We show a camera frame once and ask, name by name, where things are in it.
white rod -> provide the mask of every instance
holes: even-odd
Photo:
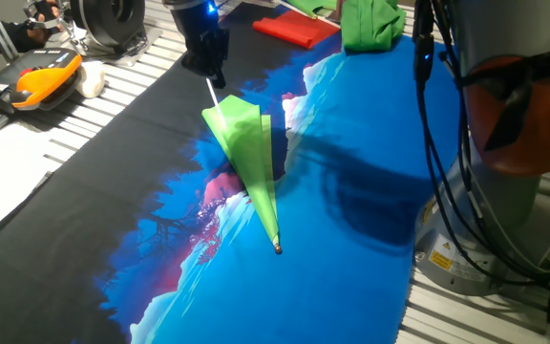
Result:
[[[325,23],[328,23],[328,24],[332,25],[333,27],[335,27],[335,28],[337,28],[337,29],[341,29],[341,26],[340,26],[340,25],[338,25],[338,24],[336,24],[336,23],[333,23],[333,22],[327,20],[327,19],[326,19],[325,17],[323,17],[323,16],[320,16],[320,15],[317,15],[317,14],[313,14],[313,16],[310,16],[310,15],[306,14],[305,12],[303,12],[303,11],[301,11],[301,10],[295,8],[294,6],[292,6],[292,5],[290,5],[290,4],[288,4],[287,2],[282,1],[282,0],[274,0],[273,2],[276,3],[276,4],[282,5],[282,6],[286,7],[286,8],[289,8],[290,10],[293,10],[293,11],[295,11],[295,12],[297,12],[297,13],[300,13],[300,14],[304,15],[305,17],[309,17],[309,18],[311,18],[311,19],[317,18],[318,20],[321,20],[321,21],[323,21],[323,22],[325,22]]]
[[[224,116],[222,114],[222,110],[220,109],[220,104],[216,99],[216,93],[214,92],[214,87],[211,85],[211,80],[209,79],[209,77],[206,77],[205,80],[207,81],[207,87],[209,87],[209,93],[211,94],[211,98],[214,100],[214,104],[216,105],[216,110],[218,111],[218,115],[220,115],[220,120],[222,121],[222,125],[225,128],[226,122],[224,121]]]

white object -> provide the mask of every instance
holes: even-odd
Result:
[[[101,62],[83,62],[80,81],[75,89],[86,98],[98,97],[105,87],[105,69]]]
[[[300,14],[304,15],[305,17],[309,17],[309,18],[310,18],[309,15],[307,15],[307,14],[304,13],[303,11],[301,11],[301,10],[295,8],[294,6],[288,4],[288,3],[285,2],[285,1],[275,0],[274,3],[275,3],[275,4],[282,5],[282,6],[288,8],[288,9],[290,9],[290,10],[293,10],[293,11],[295,11],[295,12],[297,12],[297,13],[300,13]],[[338,25],[338,24],[336,24],[336,23],[333,23],[333,22],[327,20],[325,17],[323,17],[323,16],[321,16],[321,15],[317,15],[317,14],[316,14],[315,17],[317,18],[317,20],[321,20],[321,21],[323,21],[323,22],[325,22],[325,23],[327,23],[327,24],[330,24],[331,26],[333,26],[333,27],[335,27],[335,28],[337,28],[337,29],[341,29],[341,26],[340,26],[340,25]]]
[[[0,131],[0,221],[22,203],[48,172],[43,147],[49,134],[21,124]]]
[[[220,104],[216,99],[216,93],[214,92],[214,87],[211,84],[211,80],[208,77],[205,80],[207,80],[207,87],[209,87],[209,94],[211,95],[211,99],[214,101],[214,104],[216,105],[216,110],[218,110],[218,115],[220,115],[220,122],[222,123],[223,128],[225,128],[226,122],[224,121],[224,115],[222,114],[222,110],[220,109]]]

white paper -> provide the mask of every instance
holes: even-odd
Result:
[[[48,172],[49,134],[14,123],[0,130],[0,221],[32,193]]]

red cloth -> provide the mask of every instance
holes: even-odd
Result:
[[[254,30],[310,49],[339,31],[321,20],[311,19],[295,11],[287,11],[276,19],[254,22]]]

green cloth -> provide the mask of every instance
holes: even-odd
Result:
[[[270,117],[234,96],[221,101],[220,109],[221,116],[216,107],[203,110],[202,116],[245,185],[271,243],[278,246]]]
[[[342,12],[343,46],[352,51],[388,51],[405,29],[397,0],[346,0]]]
[[[315,18],[315,10],[336,10],[336,0],[287,0],[287,2],[311,18]]]
[[[264,176],[266,178],[266,189],[271,199],[273,212],[277,218],[277,202],[275,201],[275,178],[273,177],[273,156],[271,152],[271,116],[264,115],[263,120],[263,149],[264,149]]]

